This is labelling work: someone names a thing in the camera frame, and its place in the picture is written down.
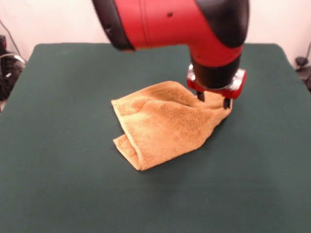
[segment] green cloth tablecloth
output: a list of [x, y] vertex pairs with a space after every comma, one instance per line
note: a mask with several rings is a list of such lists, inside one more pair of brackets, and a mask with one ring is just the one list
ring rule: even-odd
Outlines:
[[37, 46], [0, 116], [0, 232], [310, 233], [311, 95], [276, 45], [245, 46], [242, 95], [199, 150], [145, 172], [116, 150], [111, 99], [186, 85], [189, 62]]

